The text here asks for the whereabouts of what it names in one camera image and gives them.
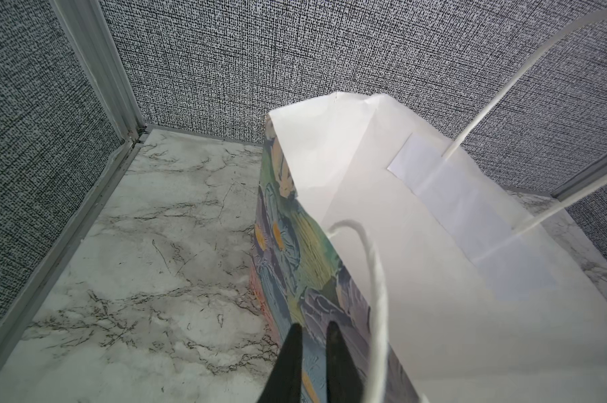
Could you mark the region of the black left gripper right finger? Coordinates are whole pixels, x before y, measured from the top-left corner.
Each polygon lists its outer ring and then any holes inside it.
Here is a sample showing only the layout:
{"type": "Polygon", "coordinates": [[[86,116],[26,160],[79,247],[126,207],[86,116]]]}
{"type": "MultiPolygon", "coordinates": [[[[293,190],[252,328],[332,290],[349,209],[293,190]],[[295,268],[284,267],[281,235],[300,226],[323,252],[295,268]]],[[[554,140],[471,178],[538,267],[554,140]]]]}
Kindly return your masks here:
{"type": "Polygon", "coordinates": [[[360,403],[363,384],[339,325],[326,331],[326,391],[331,403],[360,403]]]}

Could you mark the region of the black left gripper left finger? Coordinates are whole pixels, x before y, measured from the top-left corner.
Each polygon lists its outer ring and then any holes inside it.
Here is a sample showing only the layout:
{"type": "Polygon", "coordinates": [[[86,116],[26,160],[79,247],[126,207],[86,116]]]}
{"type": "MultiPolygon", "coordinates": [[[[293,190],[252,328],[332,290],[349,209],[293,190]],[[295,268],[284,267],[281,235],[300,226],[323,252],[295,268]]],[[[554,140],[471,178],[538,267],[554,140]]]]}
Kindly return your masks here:
{"type": "Polygon", "coordinates": [[[299,403],[301,399],[303,329],[293,324],[258,403],[299,403]]]}

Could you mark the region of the floral white paper bag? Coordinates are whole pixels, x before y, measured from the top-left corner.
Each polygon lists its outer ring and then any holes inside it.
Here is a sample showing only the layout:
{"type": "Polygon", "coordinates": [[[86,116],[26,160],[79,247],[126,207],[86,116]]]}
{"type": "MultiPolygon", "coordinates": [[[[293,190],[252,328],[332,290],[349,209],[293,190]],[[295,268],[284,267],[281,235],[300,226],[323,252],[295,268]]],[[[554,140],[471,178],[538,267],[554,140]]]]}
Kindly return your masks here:
{"type": "Polygon", "coordinates": [[[253,287],[281,347],[303,329],[301,401],[328,402],[341,330],[361,402],[607,402],[607,298],[543,221],[385,94],[272,110],[253,287]]]}

